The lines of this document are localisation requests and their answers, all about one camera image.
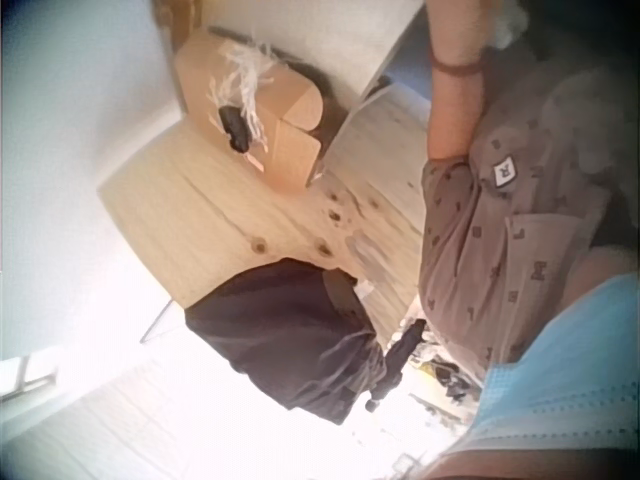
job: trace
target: person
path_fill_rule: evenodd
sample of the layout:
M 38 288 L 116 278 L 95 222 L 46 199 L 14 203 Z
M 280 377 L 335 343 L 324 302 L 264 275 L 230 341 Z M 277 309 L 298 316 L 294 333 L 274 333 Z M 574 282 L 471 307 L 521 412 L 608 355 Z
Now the person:
M 637 63 L 546 27 L 492 63 L 495 2 L 426 3 L 420 297 L 483 393 L 419 478 L 621 478 L 638 447 Z

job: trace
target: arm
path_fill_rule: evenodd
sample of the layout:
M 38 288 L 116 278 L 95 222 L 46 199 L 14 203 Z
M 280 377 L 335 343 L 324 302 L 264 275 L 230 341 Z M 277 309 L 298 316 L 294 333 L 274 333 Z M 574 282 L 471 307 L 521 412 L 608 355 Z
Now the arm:
M 426 0 L 433 65 L 433 100 L 427 131 L 430 159 L 466 155 L 484 103 L 482 73 L 453 74 L 447 67 L 478 64 L 492 27 L 492 0 Z

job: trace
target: cardboard box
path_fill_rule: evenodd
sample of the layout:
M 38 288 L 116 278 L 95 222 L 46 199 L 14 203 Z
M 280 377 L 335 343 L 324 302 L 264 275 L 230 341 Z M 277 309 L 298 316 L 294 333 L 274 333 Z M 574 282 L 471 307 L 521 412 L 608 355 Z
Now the cardboard box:
M 309 184 L 320 153 L 320 141 L 309 134 L 322 118 L 320 91 L 286 65 L 273 66 L 265 74 L 270 83 L 260 86 L 256 93 L 256 112 L 264 125 L 267 149 L 253 142 L 249 155 L 241 155 L 210 120 L 218 118 L 209 98 L 211 79 L 220 85 L 231 73 L 234 66 L 225 52 L 234 45 L 233 40 L 199 30 L 177 53 L 175 66 L 188 115 L 207 140 L 238 161 L 250 161 L 274 189 L 300 191 Z

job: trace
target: bracelet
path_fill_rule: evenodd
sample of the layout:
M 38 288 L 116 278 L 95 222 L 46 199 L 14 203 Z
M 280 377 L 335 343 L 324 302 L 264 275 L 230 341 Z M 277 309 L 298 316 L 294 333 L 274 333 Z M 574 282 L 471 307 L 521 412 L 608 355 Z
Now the bracelet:
M 479 60 L 475 63 L 469 63 L 467 65 L 447 65 L 446 63 L 442 63 L 436 58 L 431 43 L 429 43 L 429 60 L 431 61 L 432 68 L 442 73 L 446 73 L 447 75 L 452 75 L 454 77 L 466 77 L 468 75 L 474 75 L 482 71 L 483 64 L 482 60 Z

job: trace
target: wooden table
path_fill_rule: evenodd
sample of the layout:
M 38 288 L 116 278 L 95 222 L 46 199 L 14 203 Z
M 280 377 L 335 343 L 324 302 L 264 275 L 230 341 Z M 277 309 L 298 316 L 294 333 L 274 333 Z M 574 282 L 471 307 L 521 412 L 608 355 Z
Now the wooden table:
M 183 308 L 249 268 L 294 257 L 366 278 L 383 345 L 417 292 L 429 104 L 403 87 L 359 111 L 299 196 L 264 185 L 184 119 L 100 189 L 114 222 Z

